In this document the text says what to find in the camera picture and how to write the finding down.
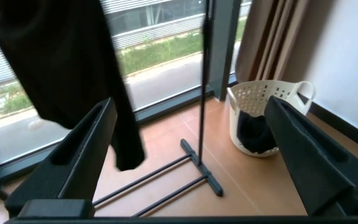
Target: hanging black clothes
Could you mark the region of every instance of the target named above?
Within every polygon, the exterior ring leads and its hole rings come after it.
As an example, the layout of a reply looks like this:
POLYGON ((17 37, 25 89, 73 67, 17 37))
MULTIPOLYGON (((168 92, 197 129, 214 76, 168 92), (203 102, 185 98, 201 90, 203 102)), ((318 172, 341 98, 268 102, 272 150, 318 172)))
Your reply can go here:
POLYGON ((0 0, 0 48, 41 118, 72 129, 112 97, 120 170, 145 158, 139 127, 98 0, 0 0))
POLYGON ((250 152, 261 154, 277 147, 265 116, 252 117, 240 111, 237 123, 237 138, 250 152))

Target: pavement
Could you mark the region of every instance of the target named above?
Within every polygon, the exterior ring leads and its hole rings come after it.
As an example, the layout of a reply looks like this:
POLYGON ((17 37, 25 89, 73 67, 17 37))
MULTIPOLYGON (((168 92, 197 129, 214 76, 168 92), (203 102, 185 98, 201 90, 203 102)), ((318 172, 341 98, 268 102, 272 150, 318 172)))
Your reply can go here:
MULTIPOLYGON (((239 43, 233 57, 237 58, 239 43)), ((232 60, 234 71, 236 60, 232 60)), ((135 109, 200 84, 201 54, 129 77, 127 89, 135 109)), ((0 164, 64 138, 69 130, 40 119, 35 110, 0 120, 0 164)))

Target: plastic basket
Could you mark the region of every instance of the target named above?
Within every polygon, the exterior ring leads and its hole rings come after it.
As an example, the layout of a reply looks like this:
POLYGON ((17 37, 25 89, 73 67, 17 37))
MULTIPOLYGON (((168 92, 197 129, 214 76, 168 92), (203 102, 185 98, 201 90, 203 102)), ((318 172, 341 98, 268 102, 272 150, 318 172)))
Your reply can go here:
POLYGON ((302 114, 307 114, 311 102, 314 98, 314 86, 310 82, 289 83, 276 80, 252 81, 239 83, 231 88, 227 88, 230 99, 230 137, 234 145, 242 152, 256 157, 267 157, 278 152, 275 147, 264 153, 253 153, 246 149, 237 138, 237 123, 240 110, 250 114, 253 117, 264 114, 267 100, 270 96, 276 96, 289 102, 294 108, 302 114), (311 98, 303 103, 298 96, 298 90, 307 84, 311 87, 311 98))

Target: beige curtain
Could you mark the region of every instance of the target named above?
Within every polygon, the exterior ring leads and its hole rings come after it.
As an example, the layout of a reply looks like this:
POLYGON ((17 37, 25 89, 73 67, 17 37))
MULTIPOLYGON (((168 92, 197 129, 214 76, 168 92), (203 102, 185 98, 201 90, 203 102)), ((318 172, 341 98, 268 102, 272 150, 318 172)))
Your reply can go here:
POLYGON ((308 1, 252 1, 236 61, 238 82, 281 79, 308 1))

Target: curtain fold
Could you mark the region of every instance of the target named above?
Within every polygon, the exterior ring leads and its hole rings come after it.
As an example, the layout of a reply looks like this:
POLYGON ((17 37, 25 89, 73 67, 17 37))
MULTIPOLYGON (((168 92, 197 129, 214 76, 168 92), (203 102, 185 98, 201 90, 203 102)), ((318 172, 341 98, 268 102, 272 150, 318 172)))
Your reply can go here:
POLYGON ((238 82, 281 79, 308 1, 252 2, 236 61, 238 82))

